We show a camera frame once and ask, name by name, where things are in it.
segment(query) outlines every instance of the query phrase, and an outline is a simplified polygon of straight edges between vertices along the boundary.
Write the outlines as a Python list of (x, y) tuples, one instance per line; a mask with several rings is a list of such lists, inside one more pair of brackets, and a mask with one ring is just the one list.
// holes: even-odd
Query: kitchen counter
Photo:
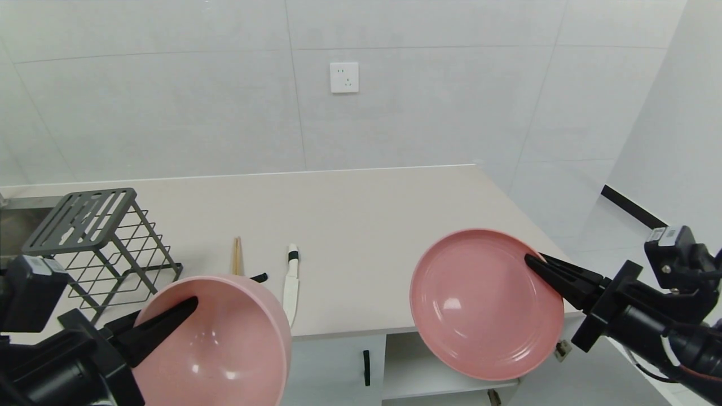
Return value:
[[(181, 277), (229, 273), (232, 239), (243, 240), (248, 276), (280, 300), (287, 245), (300, 249), (297, 339), (414, 331), (409, 285), (436, 240), (493, 228), (566, 259), (474, 165), (6, 187), (7, 198), (132, 187), (182, 262)], [(77, 306), (64, 299), (56, 313)], [(109, 308), (101, 323), (139, 306)], [(565, 312), (578, 312), (565, 303)]]

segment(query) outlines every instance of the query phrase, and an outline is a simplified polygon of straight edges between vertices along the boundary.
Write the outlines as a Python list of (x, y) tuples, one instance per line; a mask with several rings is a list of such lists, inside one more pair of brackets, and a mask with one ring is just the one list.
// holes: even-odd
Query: metal rack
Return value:
[(183, 271), (136, 196), (130, 188), (67, 194), (22, 248), (66, 268), (69, 297), (81, 298), (81, 309), (95, 310), (93, 324), (107, 307), (145, 302), (157, 293), (163, 270), (173, 271), (173, 281)]

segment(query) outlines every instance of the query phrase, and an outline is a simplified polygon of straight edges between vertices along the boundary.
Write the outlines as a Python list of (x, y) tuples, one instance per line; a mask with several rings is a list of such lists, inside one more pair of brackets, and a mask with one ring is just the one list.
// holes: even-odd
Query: cabinet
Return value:
[(380, 406), (385, 351), (385, 335), (293, 342), (282, 406)]
[[(583, 316), (568, 317), (570, 340)], [(370, 351), (365, 386), (363, 350)], [(480, 381), (439, 361), (418, 333), (294, 342), (284, 406), (491, 405), (494, 389), (504, 406), (667, 406), (670, 403), (605, 337), (590, 353), (574, 347), (509, 381)]]

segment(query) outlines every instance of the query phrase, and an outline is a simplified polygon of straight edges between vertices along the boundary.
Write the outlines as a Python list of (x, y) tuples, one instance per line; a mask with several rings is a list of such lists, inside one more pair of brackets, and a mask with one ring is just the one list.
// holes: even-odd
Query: white knife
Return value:
[(288, 246), (288, 273), (286, 283), (283, 285), (283, 311), (286, 312), (288, 324), (293, 327), (296, 318), (296, 303), (298, 303), (298, 247), (296, 244)]

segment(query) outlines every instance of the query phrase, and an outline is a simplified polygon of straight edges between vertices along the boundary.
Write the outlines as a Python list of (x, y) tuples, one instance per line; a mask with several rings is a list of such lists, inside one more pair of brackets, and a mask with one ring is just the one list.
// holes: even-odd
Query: wooden chopsticks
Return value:
[(233, 239), (233, 263), (231, 268), (234, 275), (243, 276), (243, 248), (240, 245), (240, 237)]

